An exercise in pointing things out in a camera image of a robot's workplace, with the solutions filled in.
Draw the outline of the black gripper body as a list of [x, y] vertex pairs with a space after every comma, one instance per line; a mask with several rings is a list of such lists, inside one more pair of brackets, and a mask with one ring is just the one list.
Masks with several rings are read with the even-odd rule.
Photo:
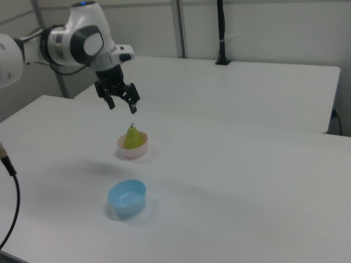
[[110, 94], [123, 99], [125, 94], [138, 94], [138, 101], [140, 100], [139, 93], [134, 83], [126, 84], [124, 82], [124, 75], [120, 65], [117, 65], [109, 70], [96, 71], [97, 81], [94, 83], [98, 97], [104, 99]]

